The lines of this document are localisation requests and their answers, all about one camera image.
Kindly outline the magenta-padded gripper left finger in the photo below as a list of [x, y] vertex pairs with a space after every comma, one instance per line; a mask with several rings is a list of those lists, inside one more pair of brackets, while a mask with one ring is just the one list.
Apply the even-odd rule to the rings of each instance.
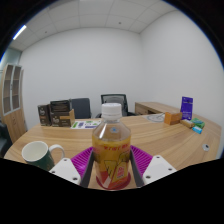
[[93, 162], [93, 148], [89, 147], [71, 159], [63, 158], [50, 170], [50, 173], [87, 188], [90, 182]]

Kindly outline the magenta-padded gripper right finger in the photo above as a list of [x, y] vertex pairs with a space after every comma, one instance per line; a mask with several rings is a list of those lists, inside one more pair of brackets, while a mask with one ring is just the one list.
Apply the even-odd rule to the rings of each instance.
[[131, 147], [130, 159], [137, 186], [145, 186], [176, 172], [161, 155], [152, 156], [136, 146]]

